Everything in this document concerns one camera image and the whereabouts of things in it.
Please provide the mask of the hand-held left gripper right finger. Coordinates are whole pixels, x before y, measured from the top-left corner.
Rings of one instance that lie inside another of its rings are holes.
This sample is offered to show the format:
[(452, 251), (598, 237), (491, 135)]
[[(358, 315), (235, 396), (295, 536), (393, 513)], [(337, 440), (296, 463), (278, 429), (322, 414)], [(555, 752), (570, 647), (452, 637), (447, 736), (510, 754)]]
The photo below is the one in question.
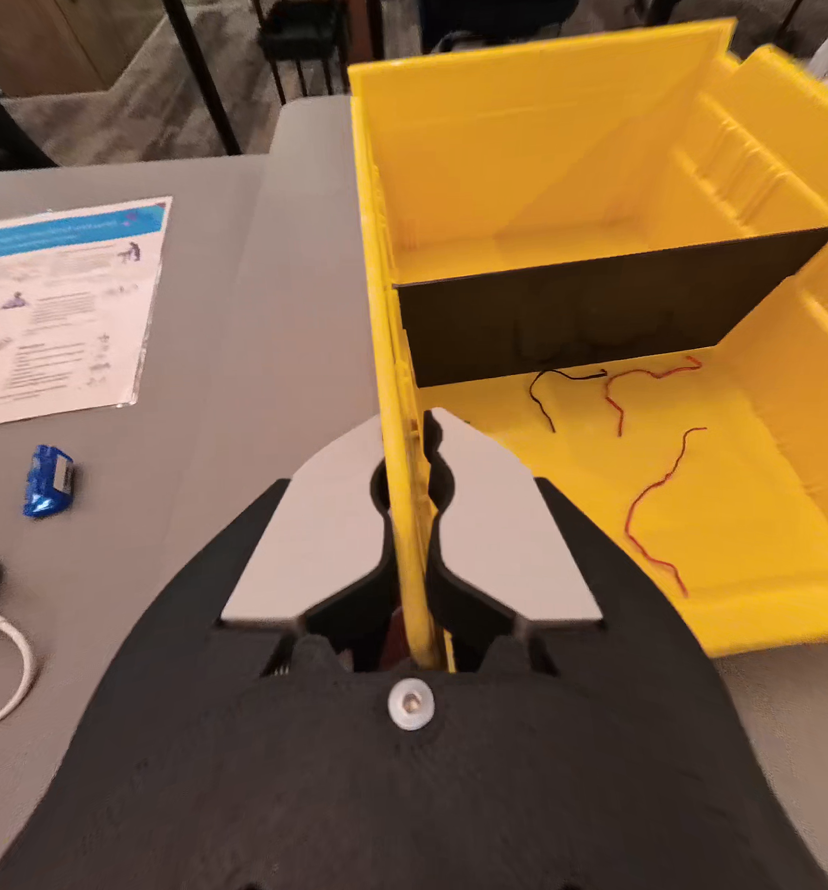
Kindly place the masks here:
[(477, 670), (501, 637), (529, 646), (604, 626), (538, 479), (512, 451), (443, 407), (424, 414), (423, 449), (434, 508), (425, 592), (455, 672)]

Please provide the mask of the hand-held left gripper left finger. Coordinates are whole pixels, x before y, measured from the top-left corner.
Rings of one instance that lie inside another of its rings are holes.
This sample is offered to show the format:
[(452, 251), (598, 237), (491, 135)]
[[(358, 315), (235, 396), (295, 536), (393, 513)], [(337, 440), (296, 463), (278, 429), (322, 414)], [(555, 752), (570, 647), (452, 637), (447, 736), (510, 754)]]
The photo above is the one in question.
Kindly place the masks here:
[(381, 419), (334, 439), (288, 481), (236, 582), (229, 629), (325, 637), (378, 671), (400, 605)]

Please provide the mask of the black bin divider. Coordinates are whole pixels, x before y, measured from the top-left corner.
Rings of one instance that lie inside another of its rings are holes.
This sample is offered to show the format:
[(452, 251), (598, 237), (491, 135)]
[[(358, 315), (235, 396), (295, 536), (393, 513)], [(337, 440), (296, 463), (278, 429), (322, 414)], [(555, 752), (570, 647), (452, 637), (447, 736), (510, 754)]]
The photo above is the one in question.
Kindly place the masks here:
[(828, 226), (400, 285), (420, 387), (718, 345)]

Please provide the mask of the small blue object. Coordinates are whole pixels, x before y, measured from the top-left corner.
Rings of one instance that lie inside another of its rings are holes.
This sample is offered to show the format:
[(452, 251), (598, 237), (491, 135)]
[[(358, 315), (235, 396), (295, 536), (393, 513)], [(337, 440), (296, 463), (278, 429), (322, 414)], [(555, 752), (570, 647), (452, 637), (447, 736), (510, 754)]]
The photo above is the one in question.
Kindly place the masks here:
[(57, 447), (40, 444), (32, 455), (22, 514), (41, 520), (69, 510), (74, 501), (75, 462)]

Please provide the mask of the printed paper sheet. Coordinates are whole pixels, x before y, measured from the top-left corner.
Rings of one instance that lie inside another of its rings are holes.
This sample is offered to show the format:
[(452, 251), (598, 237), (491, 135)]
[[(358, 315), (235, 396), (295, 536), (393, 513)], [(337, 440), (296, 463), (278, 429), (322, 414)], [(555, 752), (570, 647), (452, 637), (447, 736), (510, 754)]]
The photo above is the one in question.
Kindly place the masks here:
[(0, 425), (136, 403), (172, 204), (0, 221)]

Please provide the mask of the black metal pole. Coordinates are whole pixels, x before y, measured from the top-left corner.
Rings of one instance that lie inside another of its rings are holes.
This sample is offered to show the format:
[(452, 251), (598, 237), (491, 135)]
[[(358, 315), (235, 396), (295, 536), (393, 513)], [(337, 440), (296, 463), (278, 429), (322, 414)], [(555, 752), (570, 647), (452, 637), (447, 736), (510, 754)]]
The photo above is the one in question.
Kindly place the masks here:
[(204, 52), (198, 42), (191, 20), (182, 1), (161, 1), (166, 18), (197, 84), (205, 109), (223, 146), (230, 157), (243, 154), (217, 86), (212, 78)]

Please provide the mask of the brown wooden cabinet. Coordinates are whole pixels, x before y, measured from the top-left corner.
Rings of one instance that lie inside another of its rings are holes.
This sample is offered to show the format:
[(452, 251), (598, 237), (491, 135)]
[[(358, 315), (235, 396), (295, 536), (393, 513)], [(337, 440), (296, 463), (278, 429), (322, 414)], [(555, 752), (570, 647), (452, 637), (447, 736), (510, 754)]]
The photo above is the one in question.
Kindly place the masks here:
[(160, 1), (0, 1), (8, 97), (108, 89), (164, 17)]

